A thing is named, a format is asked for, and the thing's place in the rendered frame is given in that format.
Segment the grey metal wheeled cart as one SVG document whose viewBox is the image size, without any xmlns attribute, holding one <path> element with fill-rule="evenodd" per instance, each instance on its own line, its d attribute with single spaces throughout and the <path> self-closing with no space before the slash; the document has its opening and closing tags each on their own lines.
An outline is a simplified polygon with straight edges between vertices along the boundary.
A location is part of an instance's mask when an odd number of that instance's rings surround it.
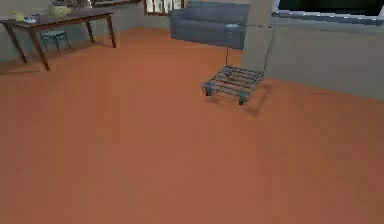
<svg viewBox="0 0 384 224">
<path fill-rule="evenodd" d="M 268 57 L 273 46 L 275 27 L 272 29 L 264 65 L 262 71 L 254 71 L 233 66 L 228 63 L 229 48 L 226 48 L 225 65 L 207 81 L 202 84 L 202 91 L 206 96 L 212 96 L 214 92 L 234 95 L 238 98 L 238 104 L 243 105 L 248 101 L 255 87 L 263 80 L 268 63 Z"/>
</svg>

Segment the blue-grey sofa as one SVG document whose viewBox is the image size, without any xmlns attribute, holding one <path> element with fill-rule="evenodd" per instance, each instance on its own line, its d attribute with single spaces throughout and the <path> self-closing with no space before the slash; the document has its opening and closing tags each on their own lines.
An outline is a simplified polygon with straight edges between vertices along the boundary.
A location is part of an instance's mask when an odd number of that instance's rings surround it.
<svg viewBox="0 0 384 224">
<path fill-rule="evenodd" d="M 248 4 L 189 1 L 169 13 L 171 38 L 242 49 Z"/>
</svg>

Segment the brown framed window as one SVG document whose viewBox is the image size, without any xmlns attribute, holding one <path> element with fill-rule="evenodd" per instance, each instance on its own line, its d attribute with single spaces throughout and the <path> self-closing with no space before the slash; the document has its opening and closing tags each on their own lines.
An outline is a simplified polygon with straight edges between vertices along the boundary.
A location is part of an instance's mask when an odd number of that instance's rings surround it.
<svg viewBox="0 0 384 224">
<path fill-rule="evenodd" d="M 167 16 L 172 10 L 185 7 L 186 0 L 143 0 L 147 15 Z"/>
</svg>

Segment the teal metal stool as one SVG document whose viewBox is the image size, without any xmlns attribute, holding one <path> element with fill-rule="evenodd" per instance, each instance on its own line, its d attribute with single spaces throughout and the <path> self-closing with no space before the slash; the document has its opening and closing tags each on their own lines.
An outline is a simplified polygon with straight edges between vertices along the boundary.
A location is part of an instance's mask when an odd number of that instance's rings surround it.
<svg viewBox="0 0 384 224">
<path fill-rule="evenodd" d="M 68 47 L 71 48 L 71 44 L 69 42 L 67 33 L 64 30 L 49 30 L 46 32 L 42 32 L 39 34 L 40 39 L 42 40 L 42 43 L 45 47 L 45 49 L 48 49 L 47 42 L 52 41 L 56 47 L 57 51 L 60 51 L 60 41 L 65 40 Z"/>
</svg>

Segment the dark brown wooden table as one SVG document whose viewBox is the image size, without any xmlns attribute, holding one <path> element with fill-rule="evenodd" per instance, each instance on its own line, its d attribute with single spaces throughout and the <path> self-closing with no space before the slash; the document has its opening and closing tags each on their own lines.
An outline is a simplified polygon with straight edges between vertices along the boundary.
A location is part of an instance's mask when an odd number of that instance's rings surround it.
<svg viewBox="0 0 384 224">
<path fill-rule="evenodd" d="M 17 22 L 15 19 L 6 19 L 0 20 L 10 37 L 14 47 L 16 48 L 20 58 L 24 63 L 27 62 L 24 51 L 21 48 L 21 45 L 16 37 L 15 29 L 24 31 L 30 37 L 33 46 L 35 47 L 36 52 L 38 53 L 45 69 L 50 70 L 50 66 L 40 44 L 40 41 L 37 37 L 37 34 L 42 30 L 53 29 L 66 25 L 80 24 L 84 23 L 88 30 L 88 35 L 92 43 L 94 43 L 94 36 L 92 27 L 90 25 L 91 21 L 105 19 L 109 29 L 109 35 L 112 42 L 112 47 L 116 47 L 116 39 L 112 22 L 113 12 L 103 8 L 88 8 L 84 10 L 76 10 L 69 15 L 64 17 L 52 17 L 48 15 L 39 15 L 37 16 L 37 21 L 35 23 L 29 24 L 26 22 Z"/>
</svg>

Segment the yellow-green plant pot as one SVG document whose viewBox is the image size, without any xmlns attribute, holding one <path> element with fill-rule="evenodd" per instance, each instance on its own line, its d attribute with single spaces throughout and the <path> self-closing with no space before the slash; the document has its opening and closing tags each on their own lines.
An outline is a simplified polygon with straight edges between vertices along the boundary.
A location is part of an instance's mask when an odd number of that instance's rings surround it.
<svg viewBox="0 0 384 224">
<path fill-rule="evenodd" d="M 50 0 L 48 14 L 53 17 L 64 17 L 71 13 L 71 9 L 67 6 L 67 0 Z"/>
</svg>

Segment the dark brown wall shelf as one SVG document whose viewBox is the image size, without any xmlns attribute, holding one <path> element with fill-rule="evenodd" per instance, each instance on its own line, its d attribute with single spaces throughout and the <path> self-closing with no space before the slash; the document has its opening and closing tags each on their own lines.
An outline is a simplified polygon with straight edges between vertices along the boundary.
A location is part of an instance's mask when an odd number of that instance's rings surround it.
<svg viewBox="0 0 384 224">
<path fill-rule="evenodd" d="M 90 0 L 93 8 L 97 7 L 109 7 L 109 6 L 120 6 L 126 4 L 136 4 L 143 0 Z"/>
</svg>

